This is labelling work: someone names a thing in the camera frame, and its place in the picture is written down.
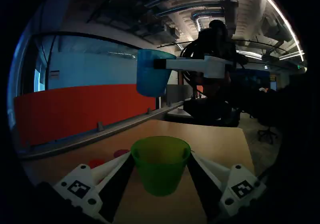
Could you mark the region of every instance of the screw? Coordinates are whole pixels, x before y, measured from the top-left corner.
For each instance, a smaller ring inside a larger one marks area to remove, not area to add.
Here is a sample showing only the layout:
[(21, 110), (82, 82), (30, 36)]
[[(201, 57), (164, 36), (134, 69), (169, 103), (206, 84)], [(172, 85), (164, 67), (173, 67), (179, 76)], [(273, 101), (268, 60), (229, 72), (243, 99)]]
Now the screw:
[(254, 183), (254, 186), (255, 186), (255, 187), (260, 186), (260, 182), (259, 182), (259, 181), (256, 181), (256, 182)]
[(229, 205), (231, 205), (232, 203), (234, 203), (234, 200), (233, 200), (232, 198), (227, 198), (227, 199), (224, 201), (224, 203), (229, 206)]
[(94, 200), (93, 198), (90, 198), (90, 199), (88, 200), (88, 203), (89, 203), (90, 205), (94, 205), (94, 204), (97, 203), (97, 201)]

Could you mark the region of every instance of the ceiling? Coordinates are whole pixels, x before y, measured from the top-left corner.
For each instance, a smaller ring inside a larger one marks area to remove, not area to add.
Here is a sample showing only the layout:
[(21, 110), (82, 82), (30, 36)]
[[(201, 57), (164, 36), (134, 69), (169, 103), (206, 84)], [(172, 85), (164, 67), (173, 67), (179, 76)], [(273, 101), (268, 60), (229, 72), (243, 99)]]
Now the ceiling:
[[(197, 12), (219, 11), (218, 7), (201, 7), (191, 10), (183, 10), (156, 18), (156, 14), (189, 3), (208, 3), (221, 0), (169, 0), (159, 3), (152, 8), (146, 8), (145, 4), (151, 0), (72, 0), (69, 4), (65, 21), (77, 19), (83, 22), (95, 22), (101, 25), (113, 26), (142, 38), (146, 31), (150, 32), (150, 25), (162, 21), (171, 28), (176, 28), (179, 38), (176, 42), (193, 41), (198, 37), (198, 29), (207, 28), (210, 21), (219, 19), (226, 21), (224, 16), (205, 17), (198, 20), (199, 25), (192, 19), (192, 14)], [(266, 0), (231, 0), (238, 5), (235, 20), (233, 39), (251, 40), (269, 45), (281, 44), (280, 49), (271, 52), (271, 56), (279, 57), (287, 53), (297, 51), (294, 40), (283, 27), (282, 20), (278, 17), (273, 7)], [(282, 27), (282, 33), (274, 32), (274, 25)], [(237, 42), (237, 49), (265, 54), (271, 51), (270, 46), (250, 42)], [(290, 64), (298, 65), (299, 57), (290, 58)], [(291, 66), (286, 61), (278, 61), (278, 66)]]

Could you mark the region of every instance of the blue cup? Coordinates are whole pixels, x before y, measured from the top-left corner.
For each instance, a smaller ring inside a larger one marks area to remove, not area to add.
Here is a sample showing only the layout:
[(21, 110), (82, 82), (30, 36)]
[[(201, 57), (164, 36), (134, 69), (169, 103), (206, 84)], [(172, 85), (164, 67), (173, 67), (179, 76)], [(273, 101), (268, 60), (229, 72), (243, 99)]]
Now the blue cup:
[(154, 69), (154, 59), (176, 59), (176, 56), (158, 50), (138, 50), (137, 91), (143, 96), (162, 96), (171, 74), (171, 70)]

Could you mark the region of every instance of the blue wall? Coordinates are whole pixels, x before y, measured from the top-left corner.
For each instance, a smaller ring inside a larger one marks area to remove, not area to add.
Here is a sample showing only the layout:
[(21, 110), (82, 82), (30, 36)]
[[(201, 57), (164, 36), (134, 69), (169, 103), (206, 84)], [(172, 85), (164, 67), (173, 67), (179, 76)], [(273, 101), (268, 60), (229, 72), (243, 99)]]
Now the blue wall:
[(42, 16), (42, 29), (39, 30), (39, 20), (41, 6), (28, 22), (20, 40), (17, 44), (10, 68), (8, 90), (7, 90), (7, 113), (9, 126), (13, 128), (16, 124), (13, 99), (20, 95), (20, 77), (22, 69), (22, 59), (30, 37), (38, 32), (58, 30), (61, 26), (63, 17), (68, 8), (70, 0), (47, 0)]
[(49, 77), (48, 88), (71, 86), (135, 84), (136, 59), (91, 53), (52, 53), (50, 71), (60, 71), (59, 78)]

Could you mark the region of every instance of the office chair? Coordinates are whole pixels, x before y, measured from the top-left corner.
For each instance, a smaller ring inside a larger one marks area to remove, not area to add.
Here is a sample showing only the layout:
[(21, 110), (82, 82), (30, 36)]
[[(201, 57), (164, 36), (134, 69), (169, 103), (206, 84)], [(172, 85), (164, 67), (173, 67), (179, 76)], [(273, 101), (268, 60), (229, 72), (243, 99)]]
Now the office chair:
[(278, 138), (278, 135), (270, 130), (270, 126), (268, 126), (267, 130), (258, 130), (258, 136), (259, 136), (258, 137), (259, 142), (261, 142), (261, 138), (263, 136), (268, 136), (270, 139), (270, 145), (273, 145), (273, 137), (272, 136), (275, 136), (276, 139)]

